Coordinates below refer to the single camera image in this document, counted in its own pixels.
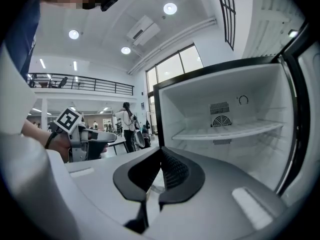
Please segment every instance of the recessed light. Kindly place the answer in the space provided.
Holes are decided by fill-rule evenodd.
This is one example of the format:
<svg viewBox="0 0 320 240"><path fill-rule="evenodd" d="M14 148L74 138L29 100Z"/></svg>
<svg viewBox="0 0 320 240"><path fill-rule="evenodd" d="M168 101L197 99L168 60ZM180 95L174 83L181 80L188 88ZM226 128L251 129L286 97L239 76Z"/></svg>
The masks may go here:
<svg viewBox="0 0 320 240"><path fill-rule="evenodd" d="M131 49L129 48L129 47L123 47L122 49L121 49L121 52L123 53L123 54L129 54L129 53L131 53Z"/></svg>
<svg viewBox="0 0 320 240"><path fill-rule="evenodd" d="M42 67L45 69L46 66L45 66L44 61L42 60L42 58L40 59L40 62L41 62Z"/></svg>
<svg viewBox="0 0 320 240"><path fill-rule="evenodd" d="M297 36L297 34L298 34L298 31L297 30L293 30L293 29L291 29L290 31L289 31L289 37L291 37L291 38L294 38L294 37L296 37Z"/></svg>
<svg viewBox="0 0 320 240"><path fill-rule="evenodd" d="M69 37L70 37L71 39L73 39L73 40L76 40L76 39L79 38L79 32L76 31L76 30L71 30L71 31L69 32Z"/></svg>
<svg viewBox="0 0 320 240"><path fill-rule="evenodd" d="M177 12L178 8L174 3L170 2L163 7L163 10L166 14L173 15Z"/></svg>

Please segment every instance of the dark blue shirt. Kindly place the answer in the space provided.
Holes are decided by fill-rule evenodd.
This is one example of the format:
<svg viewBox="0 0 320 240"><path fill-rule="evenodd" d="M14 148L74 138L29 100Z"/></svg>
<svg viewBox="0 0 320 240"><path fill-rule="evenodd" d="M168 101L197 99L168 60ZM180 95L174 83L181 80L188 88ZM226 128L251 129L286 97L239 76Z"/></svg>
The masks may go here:
<svg viewBox="0 0 320 240"><path fill-rule="evenodd" d="M4 44L22 77L27 80L36 31L40 21L40 1L28 0L5 36Z"/></svg>

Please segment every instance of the long dark hair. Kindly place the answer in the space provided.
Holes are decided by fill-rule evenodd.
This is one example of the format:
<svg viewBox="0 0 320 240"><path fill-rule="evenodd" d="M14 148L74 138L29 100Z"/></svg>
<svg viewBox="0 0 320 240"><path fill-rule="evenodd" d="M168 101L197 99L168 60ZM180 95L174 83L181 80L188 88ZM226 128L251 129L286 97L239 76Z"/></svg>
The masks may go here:
<svg viewBox="0 0 320 240"><path fill-rule="evenodd" d="M125 109L125 111L128 112L129 118L131 118L133 114L130 111L130 103L129 102L123 103L123 108Z"/></svg>

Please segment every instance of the black wristband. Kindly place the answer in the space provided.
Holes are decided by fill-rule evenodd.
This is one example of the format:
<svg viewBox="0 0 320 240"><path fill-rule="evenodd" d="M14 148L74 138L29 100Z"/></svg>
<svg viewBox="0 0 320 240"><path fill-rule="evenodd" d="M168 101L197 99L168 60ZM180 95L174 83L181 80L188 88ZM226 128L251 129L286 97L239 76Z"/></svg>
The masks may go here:
<svg viewBox="0 0 320 240"><path fill-rule="evenodd" d="M56 131L54 131L53 133L50 134L50 137L48 138L48 140L46 141L46 144L44 146L44 148L47 150L49 148L49 145L51 143L51 141L57 137L58 133Z"/></svg>

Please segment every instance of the table leg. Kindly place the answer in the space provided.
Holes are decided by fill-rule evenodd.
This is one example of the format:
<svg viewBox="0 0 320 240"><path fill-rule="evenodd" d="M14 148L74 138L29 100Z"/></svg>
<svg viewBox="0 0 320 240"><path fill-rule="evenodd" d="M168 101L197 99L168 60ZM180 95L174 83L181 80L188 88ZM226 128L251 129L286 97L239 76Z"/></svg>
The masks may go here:
<svg viewBox="0 0 320 240"><path fill-rule="evenodd" d="M125 148L126 152L127 152L127 153L130 153L130 152L129 152L129 149L128 149L128 147L127 147L127 144L124 142L123 145L124 145L124 148Z"/></svg>

